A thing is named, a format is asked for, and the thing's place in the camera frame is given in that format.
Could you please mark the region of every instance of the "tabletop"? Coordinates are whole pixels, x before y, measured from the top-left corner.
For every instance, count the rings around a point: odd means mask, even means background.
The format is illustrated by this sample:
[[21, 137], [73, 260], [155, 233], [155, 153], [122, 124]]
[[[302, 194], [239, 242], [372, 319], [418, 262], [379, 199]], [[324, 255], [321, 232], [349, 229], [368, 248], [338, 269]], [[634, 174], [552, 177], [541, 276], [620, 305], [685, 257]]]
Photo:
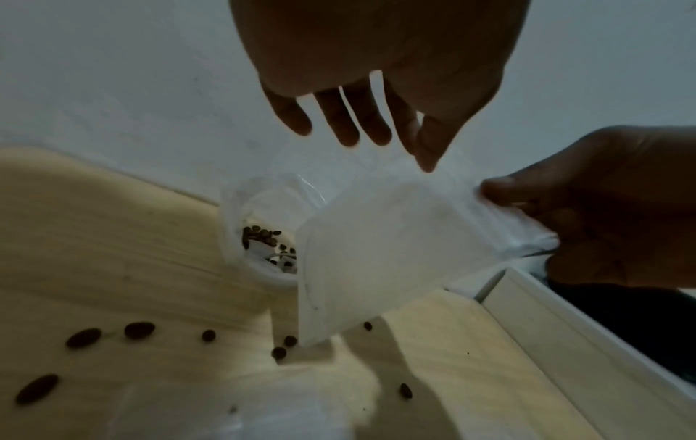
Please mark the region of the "tabletop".
[[[92, 439], [129, 383], [304, 369], [342, 402], [356, 439], [600, 438], [479, 303], [447, 291], [276, 362], [273, 347], [297, 333], [296, 294], [224, 265], [216, 209], [53, 152], [0, 149], [3, 438]], [[142, 320], [155, 333], [126, 341]], [[90, 327], [102, 340], [66, 348]], [[58, 387], [17, 407], [47, 373]]]

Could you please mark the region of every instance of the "dark seed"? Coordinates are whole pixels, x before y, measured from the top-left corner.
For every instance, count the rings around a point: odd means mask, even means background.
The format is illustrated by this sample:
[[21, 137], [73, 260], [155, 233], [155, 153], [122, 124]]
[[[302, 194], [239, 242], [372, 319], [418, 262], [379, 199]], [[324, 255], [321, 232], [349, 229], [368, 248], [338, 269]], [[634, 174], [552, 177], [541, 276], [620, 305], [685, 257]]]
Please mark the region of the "dark seed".
[[270, 355], [273, 356], [273, 359], [275, 360], [281, 360], [288, 355], [288, 352], [282, 346], [277, 346], [273, 349]]
[[22, 388], [22, 391], [17, 393], [14, 401], [18, 405], [23, 406], [41, 400], [55, 388], [59, 380], [60, 379], [55, 374], [43, 375]]
[[201, 335], [201, 338], [206, 342], [213, 342], [216, 336], [215, 330], [206, 330]]
[[402, 383], [399, 387], [399, 393], [404, 397], [404, 399], [413, 399], [413, 393], [411, 389], [405, 383]]
[[143, 339], [150, 336], [153, 331], [154, 324], [148, 322], [131, 323], [123, 329], [123, 333], [129, 339]]
[[283, 340], [283, 344], [285, 344], [285, 346], [296, 346], [297, 338], [294, 336], [286, 336]]
[[98, 328], [87, 328], [86, 330], [78, 331], [72, 335], [66, 342], [65, 346], [71, 349], [81, 349], [88, 345], [92, 345], [102, 337], [102, 331]]

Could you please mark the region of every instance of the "white wall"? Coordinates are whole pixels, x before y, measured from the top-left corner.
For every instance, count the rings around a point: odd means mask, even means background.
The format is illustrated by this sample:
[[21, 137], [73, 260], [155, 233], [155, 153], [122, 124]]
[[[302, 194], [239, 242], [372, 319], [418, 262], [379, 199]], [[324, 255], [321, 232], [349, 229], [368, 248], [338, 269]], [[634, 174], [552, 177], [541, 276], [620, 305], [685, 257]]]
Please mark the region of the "white wall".
[[[534, 0], [499, 96], [456, 149], [501, 173], [604, 125], [696, 123], [693, 3]], [[225, 0], [0, 3], [3, 144], [59, 149], [211, 199], [221, 181], [267, 170], [302, 171], [333, 196], [378, 153], [366, 139], [357, 155], [341, 149], [305, 104], [309, 139], [274, 118]]]

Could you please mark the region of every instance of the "black object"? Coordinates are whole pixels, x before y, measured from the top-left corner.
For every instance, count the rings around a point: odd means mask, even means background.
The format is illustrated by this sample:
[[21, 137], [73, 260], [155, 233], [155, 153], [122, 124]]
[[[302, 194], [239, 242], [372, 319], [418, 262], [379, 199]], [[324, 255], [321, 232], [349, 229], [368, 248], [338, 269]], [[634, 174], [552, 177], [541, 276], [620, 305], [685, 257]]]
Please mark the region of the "black object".
[[129, 339], [143, 339], [150, 336], [153, 331], [154, 324], [148, 322], [131, 323], [123, 329], [123, 333]]
[[17, 393], [14, 402], [18, 405], [29, 405], [46, 397], [60, 381], [58, 375], [47, 374], [31, 381]]
[[215, 333], [215, 330], [206, 330], [201, 335], [201, 339], [206, 342], [213, 342], [217, 336], [218, 335]]
[[281, 360], [288, 355], [288, 352], [282, 346], [277, 346], [273, 349], [270, 355], [273, 356], [273, 359], [275, 360]]
[[413, 399], [413, 392], [405, 383], [402, 383], [399, 387], [399, 393], [401, 393], [404, 399]]
[[285, 346], [296, 346], [297, 338], [294, 336], [286, 336], [283, 340], [283, 344], [285, 344]]
[[65, 342], [65, 346], [71, 349], [81, 349], [92, 345], [102, 337], [102, 331], [98, 328], [87, 328], [78, 331]]
[[556, 294], [627, 344], [696, 384], [696, 299], [672, 289], [546, 282]]

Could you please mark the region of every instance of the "plastic bag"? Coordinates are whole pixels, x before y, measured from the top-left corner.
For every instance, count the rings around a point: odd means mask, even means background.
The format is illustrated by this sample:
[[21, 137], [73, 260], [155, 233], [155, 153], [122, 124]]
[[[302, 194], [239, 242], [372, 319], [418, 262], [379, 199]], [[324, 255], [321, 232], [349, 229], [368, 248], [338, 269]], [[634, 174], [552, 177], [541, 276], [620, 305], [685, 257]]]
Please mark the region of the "plastic bag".
[[448, 282], [558, 245], [470, 173], [398, 161], [340, 194], [298, 231], [299, 342], [315, 344]]
[[259, 226], [280, 231], [273, 236], [278, 246], [295, 248], [299, 227], [326, 204], [319, 191], [296, 174], [257, 177], [238, 186], [226, 186], [221, 192], [218, 211], [219, 238], [225, 261], [244, 266], [263, 281], [277, 286], [297, 285], [296, 261], [290, 257], [274, 257], [280, 248], [260, 241], [248, 241], [245, 249], [242, 236], [245, 227]]
[[131, 386], [104, 440], [353, 438], [347, 411], [320, 392], [312, 373], [229, 382]]

